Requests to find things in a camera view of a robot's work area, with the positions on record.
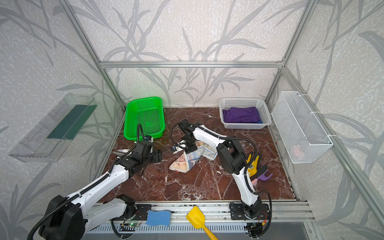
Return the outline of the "white light-blue towel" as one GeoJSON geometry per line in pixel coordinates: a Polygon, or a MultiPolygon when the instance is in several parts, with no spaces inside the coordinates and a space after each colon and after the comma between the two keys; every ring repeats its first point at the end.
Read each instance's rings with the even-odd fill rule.
{"type": "Polygon", "coordinates": [[[198,147],[196,151],[188,154],[183,152],[183,154],[170,165],[169,169],[179,173],[187,173],[198,163],[200,158],[205,157],[213,161],[218,155],[216,148],[202,141],[197,141],[196,146],[198,147]]]}

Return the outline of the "purple towel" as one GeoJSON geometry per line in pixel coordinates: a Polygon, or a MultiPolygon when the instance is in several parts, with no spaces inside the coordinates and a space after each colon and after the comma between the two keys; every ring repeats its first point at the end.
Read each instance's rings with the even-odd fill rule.
{"type": "Polygon", "coordinates": [[[223,118],[225,123],[257,124],[258,121],[262,121],[256,107],[232,107],[228,110],[223,110],[223,118]]]}

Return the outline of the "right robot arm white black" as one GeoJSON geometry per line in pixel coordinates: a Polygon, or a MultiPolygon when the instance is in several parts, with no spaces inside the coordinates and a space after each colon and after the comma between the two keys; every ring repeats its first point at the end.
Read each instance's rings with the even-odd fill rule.
{"type": "Polygon", "coordinates": [[[255,219],[261,212],[263,201],[260,195],[266,194],[269,204],[272,203],[268,190],[256,192],[248,173],[257,156],[257,146],[252,140],[220,135],[202,124],[190,123],[187,120],[176,123],[171,128],[170,138],[174,146],[180,147],[186,153],[197,150],[197,141],[202,141],[217,150],[221,166],[236,182],[248,219],[255,219]]]}

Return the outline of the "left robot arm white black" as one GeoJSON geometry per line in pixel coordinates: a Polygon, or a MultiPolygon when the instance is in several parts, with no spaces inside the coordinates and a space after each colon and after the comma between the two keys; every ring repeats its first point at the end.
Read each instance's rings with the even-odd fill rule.
{"type": "Polygon", "coordinates": [[[156,150],[153,139],[137,127],[137,142],[122,157],[118,157],[110,169],[92,183],[67,197],[53,198],[45,216],[31,229],[28,239],[36,232],[46,240],[80,240],[84,234],[108,220],[130,217],[136,212],[135,203],[125,195],[94,208],[94,204],[112,189],[145,169],[150,163],[162,160],[162,152],[156,150]]]}

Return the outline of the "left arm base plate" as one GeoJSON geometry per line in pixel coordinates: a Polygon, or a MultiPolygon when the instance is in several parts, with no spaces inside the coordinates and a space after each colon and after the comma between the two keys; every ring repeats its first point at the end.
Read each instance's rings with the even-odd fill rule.
{"type": "Polygon", "coordinates": [[[138,204],[136,205],[136,210],[133,211],[133,214],[128,217],[127,214],[114,218],[114,221],[143,221],[145,222],[148,219],[149,210],[151,210],[151,204],[138,204]]]}

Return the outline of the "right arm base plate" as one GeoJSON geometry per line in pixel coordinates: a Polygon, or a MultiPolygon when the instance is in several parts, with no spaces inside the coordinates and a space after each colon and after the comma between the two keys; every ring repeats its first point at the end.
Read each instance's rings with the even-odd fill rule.
{"type": "Polygon", "coordinates": [[[270,208],[268,204],[262,204],[261,208],[252,216],[249,217],[246,213],[246,209],[242,203],[230,203],[229,204],[231,220],[258,220],[266,222],[270,219],[270,208]]]}

